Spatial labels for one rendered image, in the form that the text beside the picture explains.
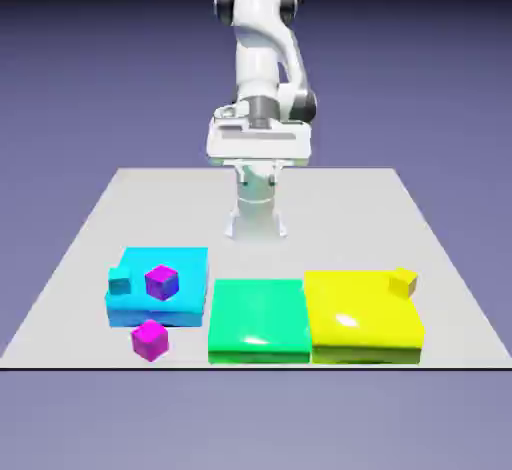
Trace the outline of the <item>small yellow cube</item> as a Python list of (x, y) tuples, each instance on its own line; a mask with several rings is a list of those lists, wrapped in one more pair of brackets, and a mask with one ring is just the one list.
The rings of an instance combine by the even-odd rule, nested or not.
[(389, 291), (394, 295), (410, 299), (418, 282), (418, 274), (405, 268), (396, 268), (389, 274)]

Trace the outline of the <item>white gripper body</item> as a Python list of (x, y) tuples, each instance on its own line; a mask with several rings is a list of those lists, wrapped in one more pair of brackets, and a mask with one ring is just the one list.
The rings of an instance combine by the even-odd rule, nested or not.
[(248, 119), (210, 120), (206, 154), (216, 165), (234, 161), (284, 161), (305, 165), (311, 156), (311, 127), (270, 120), (268, 129), (250, 128)]

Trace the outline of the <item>small cyan cube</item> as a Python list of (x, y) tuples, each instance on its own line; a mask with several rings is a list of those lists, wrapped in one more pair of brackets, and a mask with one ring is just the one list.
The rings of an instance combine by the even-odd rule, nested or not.
[(111, 295), (131, 293), (131, 270), (126, 266), (112, 267), (108, 272), (108, 291)]

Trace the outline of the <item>small magenta cube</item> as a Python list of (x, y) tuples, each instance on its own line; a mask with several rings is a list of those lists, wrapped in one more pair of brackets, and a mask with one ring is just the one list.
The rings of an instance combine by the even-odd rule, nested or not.
[(168, 331), (160, 323), (147, 320), (131, 332), (132, 348), (146, 361), (153, 362), (169, 350)]

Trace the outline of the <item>large yellow box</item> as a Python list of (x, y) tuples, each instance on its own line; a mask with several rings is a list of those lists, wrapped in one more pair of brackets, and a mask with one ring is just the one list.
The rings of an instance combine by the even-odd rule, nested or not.
[(393, 270), (317, 270), (303, 288), (315, 364), (417, 364), (425, 329), (410, 299), (389, 291)]

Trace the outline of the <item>small purple cube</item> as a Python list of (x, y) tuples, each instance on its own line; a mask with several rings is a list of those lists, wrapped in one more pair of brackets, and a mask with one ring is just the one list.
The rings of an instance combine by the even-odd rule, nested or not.
[(179, 291), (178, 272), (168, 266), (159, 265), (144, 275), (146, 293), (160, 301), (165, 301)]

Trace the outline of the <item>large green box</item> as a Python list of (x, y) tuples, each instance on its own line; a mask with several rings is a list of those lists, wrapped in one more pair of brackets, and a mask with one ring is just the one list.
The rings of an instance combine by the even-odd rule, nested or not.
[(299, 279), (218, 279), (208, 332), (211, 364), (307, 364), (312, 340)]

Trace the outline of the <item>large cyan box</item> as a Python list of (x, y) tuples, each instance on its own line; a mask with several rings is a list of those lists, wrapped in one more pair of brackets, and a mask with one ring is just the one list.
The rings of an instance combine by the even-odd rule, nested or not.
[[(160, 300), (146, 291), (145, 275), (159, 265), (177, 272), (176, 294)], [(208, 249), (205, 247), (128, 247), (110, 280), (121, 280), (122, 293), (107, 292), (109, 325), (135, 327), (152, 319), (166, 327), (200, 327), (208, 290)]]

